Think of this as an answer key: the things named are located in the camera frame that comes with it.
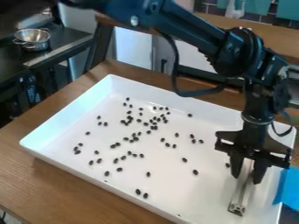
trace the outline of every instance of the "blue object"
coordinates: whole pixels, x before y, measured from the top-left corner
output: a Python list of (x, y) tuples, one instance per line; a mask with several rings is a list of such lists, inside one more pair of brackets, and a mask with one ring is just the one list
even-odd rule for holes
[(299, 21), (299, 1), (279, 0), (276, 16)]
[[(217, 7), (220, 9), (226, 9), (228, 2), (229, 0), (218, 0)], [(245, 12), (266, 16), (269, 12), (270, 4), (271, 0), (246, 0)], [(241, 8), (240, 0), (236, 0), (235, 7), (236, 10)]]
[(299, 211), (299, 168), (290, 167), (289, 170), (282, 171), (273, 204), (280, 202)]

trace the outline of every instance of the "table surface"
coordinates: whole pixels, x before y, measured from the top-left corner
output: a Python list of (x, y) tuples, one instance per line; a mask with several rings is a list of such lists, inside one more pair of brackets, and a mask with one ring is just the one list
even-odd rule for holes
[(90, 33), (66, 28), (61, 25), (48, 24), (43, 26), (48, 28), (51, 33), (51, 49), (44, 52), (25, 52), (19, 45), (12, 41), (6, 41), (0, 46), (0, 84), (17, 78), (19, 75), (28, 72), (23, 63), (37, 58), (45, 53), (52, 52), (62, 46), (71, 44), (77, 40), (90, 36)]
[[(30, 223), (170, 223), (125, 199), (35, 159), (18, 144), (46, 119), (108, 74), (170, 90), (170, 77), (114, 60), (106, 60), (0, 130), (0, 207)], [(182, 79), (182, 88), (210, 84)], [(243, 96), (233, 90), (202, 100), (242, 109)], [(291, 109), (291, 115), (298, 111)]]

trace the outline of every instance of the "screw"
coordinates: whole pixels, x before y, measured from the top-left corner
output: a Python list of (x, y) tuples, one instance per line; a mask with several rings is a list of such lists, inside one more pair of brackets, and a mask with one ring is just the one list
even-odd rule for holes
[(139, 25), (139, 18), (137, 16), (132, 16), (130, 22), (132, 26), (136, 27)]

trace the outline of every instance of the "wooden table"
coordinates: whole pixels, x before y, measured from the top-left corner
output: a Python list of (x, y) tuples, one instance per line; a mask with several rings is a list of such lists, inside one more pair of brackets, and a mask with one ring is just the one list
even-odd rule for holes
[[(107, 74), (170, 89), (170, 78), (166, 75), (107, 60), (11, 122), (0, 130), (0, 207), (23, 221), (38, 224), (170, 223), (98, 186), (35, 159), (18, 144), (21, 138)], [(181, 84), (187, 89), (209, 86), (191, 80), (182, 80)], [(202, 99), (232, 109), (243, 107), (242, 95), (232, 90)], [(297, 111), (290, 112), (298, 116)]]

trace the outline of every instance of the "metal bowl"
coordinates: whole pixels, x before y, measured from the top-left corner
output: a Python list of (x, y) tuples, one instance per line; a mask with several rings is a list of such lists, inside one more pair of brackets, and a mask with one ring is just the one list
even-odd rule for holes
[(42, 43), (50, 39), (48, 31), (42, 29), (23, 29), (15, 33), (16, 39), (27, 43)]

